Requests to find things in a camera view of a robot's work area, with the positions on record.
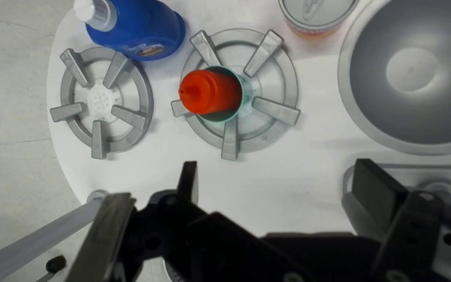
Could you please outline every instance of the white countertop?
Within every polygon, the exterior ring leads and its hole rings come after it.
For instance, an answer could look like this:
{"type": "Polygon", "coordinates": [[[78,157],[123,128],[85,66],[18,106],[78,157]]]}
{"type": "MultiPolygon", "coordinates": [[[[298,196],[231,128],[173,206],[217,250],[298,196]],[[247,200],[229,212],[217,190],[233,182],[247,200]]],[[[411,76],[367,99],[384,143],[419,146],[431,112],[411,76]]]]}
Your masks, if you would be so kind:
{"type": "MultiPolygon", "coordinates": [[[[79,201],[93,190],[129,192],[137,206],[157,190],[173,189],[179,167],[198,162],[198,206],[217,211],[255,234],[350,231],[341,209],[344,171],[358,157],[377,164],[451,165],[447,157],[414,157],[369,140],[347,117],[338,93],[338,54],[348,26],[370,0],[361,0],[342,27],[325,40],[300,40],[283,23],[276,2],[172,0],[164,2],[189,24],[187,37],[242,27],[272,29],[284,40],[298,79],[300,120],[269,148],[240,154],[239,162],[220,160],[218,151],[201,142],[182,118],[173,118],[179,71],[190,48],[173,57],[145,63],[154,112],[143,140],[107,160],[92,160],[90,149],[76,140],[65,123],[49,123],[56,157],[79,201]]],[[[63,66],[59,54],[93,46],[82,26],[68,13],[57,27],[49,54],[46,102],[59,106],[63,66]]]]}

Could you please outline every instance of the orange bottle cap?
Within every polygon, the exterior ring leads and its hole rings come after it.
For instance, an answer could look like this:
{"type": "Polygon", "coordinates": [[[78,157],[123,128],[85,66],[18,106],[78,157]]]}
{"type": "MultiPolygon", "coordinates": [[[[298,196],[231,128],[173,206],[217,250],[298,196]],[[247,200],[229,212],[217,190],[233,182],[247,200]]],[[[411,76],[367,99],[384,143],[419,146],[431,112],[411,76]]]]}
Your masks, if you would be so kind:
{"type": "Polygon", "coordinates": [[[212,71],[189,73],[179,84],[179,101],[193,115],[237,110],[240,87],[231,76],[212,71]]]}

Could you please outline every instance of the bottle label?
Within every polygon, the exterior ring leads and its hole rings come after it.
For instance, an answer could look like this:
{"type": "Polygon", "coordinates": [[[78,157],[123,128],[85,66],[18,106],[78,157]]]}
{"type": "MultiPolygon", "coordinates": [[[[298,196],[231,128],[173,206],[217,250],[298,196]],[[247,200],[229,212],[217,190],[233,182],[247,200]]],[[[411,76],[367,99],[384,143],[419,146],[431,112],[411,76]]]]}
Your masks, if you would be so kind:
{"type": "Polygon", "coordinates": [[[134,52],[135,57],[154,57],[159,55],[162,51],[164,46],[161,44],[140,44],[131,49],[131,52],[134,52]]]}

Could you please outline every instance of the toy stove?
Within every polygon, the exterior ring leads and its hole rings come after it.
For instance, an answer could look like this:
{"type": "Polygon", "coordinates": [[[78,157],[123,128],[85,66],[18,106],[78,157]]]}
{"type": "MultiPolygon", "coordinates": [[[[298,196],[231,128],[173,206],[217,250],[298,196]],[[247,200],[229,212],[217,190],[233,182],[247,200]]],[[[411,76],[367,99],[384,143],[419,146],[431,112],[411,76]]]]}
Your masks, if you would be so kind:
{"type": "Polygon", "coordinates": [[[148,131],[153,101],[140,70],[121,54],[87,49],[60,54],[65,73],[60,107],[51,109],[52,123],[67,123],[71,134],[90,148],[90,157],[132,148],[148,131]]]}
{"type": "Polygon", "coordinates": [[[240,79],[247,99],[233,120],[214,123],[190,115],[179,101],[172,102],[175,118],[182,117],[204,143],[220,149],[225,160],[237,160],[239,153],[264,149],[297,123],[297,79],[283,40],[273,32],[223,30],[190,38],[193,52],[181,71],[181,79],[195,70],[225,68],[240,79]]]}

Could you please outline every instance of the gray bowl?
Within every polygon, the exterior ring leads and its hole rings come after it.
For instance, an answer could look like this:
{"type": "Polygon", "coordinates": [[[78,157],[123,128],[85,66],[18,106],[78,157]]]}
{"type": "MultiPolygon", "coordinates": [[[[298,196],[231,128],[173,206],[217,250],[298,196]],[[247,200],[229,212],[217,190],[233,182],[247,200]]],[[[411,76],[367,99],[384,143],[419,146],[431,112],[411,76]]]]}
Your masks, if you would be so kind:
{"type": "Polygon", "coordinates": [[[372,140],[451,154],[451,0],[372,2],[344,41],[339,93],[372,140]]]}

